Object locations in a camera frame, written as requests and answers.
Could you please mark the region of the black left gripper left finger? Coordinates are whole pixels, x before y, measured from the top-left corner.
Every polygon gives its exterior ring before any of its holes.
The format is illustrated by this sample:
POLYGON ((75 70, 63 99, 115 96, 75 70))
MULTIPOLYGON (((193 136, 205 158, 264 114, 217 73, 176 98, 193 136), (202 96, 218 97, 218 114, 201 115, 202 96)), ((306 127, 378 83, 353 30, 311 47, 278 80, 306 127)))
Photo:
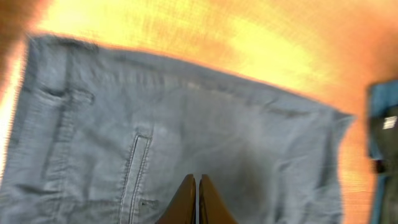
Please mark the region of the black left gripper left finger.
POLYGON ((156 224, 193 224, 195 217, 196 182, 193 174, 188 174, 156 224))

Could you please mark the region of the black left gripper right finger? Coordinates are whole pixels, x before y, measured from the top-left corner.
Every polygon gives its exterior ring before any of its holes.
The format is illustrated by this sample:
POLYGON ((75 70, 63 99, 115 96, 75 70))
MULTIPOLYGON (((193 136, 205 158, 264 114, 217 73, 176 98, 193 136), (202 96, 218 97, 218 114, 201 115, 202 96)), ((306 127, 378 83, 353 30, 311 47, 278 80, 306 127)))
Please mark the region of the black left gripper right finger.
POLYGON ((199 184, 199 223, 238 224, 226 208, 208 175, 202 175, 199 184))

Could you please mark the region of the navy blue denim shorts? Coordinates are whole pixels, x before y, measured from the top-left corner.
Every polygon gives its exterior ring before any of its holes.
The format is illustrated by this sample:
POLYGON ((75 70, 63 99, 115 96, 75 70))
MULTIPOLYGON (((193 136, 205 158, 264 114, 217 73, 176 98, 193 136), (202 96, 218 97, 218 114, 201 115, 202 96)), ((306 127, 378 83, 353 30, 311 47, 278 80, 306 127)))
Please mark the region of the navy blue denim shorts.
POLYGON ((203 174, 239 223, 340 223, 351 116, 143 52, 29 41, 2 223, 154 223, 203 174))

